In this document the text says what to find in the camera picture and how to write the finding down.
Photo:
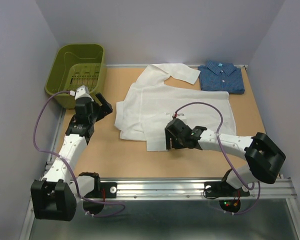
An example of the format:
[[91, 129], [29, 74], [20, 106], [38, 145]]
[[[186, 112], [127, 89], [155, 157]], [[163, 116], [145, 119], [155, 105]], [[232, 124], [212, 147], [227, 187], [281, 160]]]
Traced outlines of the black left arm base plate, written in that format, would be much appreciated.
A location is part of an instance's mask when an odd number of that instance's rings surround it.
[[95, 182], [93, 189], [85, 194], [84, 197], [90, 199], [115, 199], [117, 197], [117, 186], [116, 182]]

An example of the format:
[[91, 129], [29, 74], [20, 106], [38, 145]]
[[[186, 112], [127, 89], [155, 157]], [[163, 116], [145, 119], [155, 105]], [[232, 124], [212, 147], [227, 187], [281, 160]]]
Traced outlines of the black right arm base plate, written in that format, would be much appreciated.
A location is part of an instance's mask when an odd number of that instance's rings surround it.
[[248, 197], [249, 191], [243, 191], [242, 188], [235, 189], [226, 182], [207, 181], [204, 183], [204, 195], [208, 199], [225, 198], [225, 197]]

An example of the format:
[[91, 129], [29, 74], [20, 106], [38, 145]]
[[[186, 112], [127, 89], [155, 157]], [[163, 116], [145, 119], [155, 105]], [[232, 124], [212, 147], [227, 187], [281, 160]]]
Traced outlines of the white long sleeve shirt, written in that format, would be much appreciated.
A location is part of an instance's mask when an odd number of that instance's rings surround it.
[[236, 123], [225, 91], [202, 91], [165, 84], [170, 77], [193, 85], [199, 70], [183, 63], [150, 64], [116, 104], [115, 127], [123, 140], [145, 141], [148, 152], [165, 151], [165, 127], [175, 112], [191, 128], [202, 126], [236, 135]]

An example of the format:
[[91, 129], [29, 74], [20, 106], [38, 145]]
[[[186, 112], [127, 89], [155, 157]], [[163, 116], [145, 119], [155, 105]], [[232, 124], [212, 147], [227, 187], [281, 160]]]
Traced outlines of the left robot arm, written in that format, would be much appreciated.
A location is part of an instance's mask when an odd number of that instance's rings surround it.
[[113, 112], [112, 105], [98, 92], [95, 98], [87, 93], [74, 93], [75, 114], [65, 132], [59, 153], [50, 151], [55, 160], [41, 180], [34, 180], [31, 199], [34, 216], [40, 220], [70, 221], [78, 202], [82, 199], [79, 183], [90, 197], [101, 193], [101, 184], [94, 180], [95, 174], [85, 173], [76, 178], [73, 172], [81, 154], [88, 146], [95, 131], [94, 125]]

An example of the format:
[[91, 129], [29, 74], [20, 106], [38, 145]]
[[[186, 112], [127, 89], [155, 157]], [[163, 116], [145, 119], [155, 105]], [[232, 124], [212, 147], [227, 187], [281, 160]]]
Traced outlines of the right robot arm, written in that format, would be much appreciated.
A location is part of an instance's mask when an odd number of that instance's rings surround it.
[[190, 128], [179, 118], [170, 121], [164, 131], [167, 150], [216, 151], [226, 158], [232, 155], [246, 161], [246, 165], [231, 167], [223, 176], [220, 189], [225, 195], [257, 181], [274, 184], [286, 160], [283, 151], [262, 132], [254, 136], [217, 133], [203, 126]]

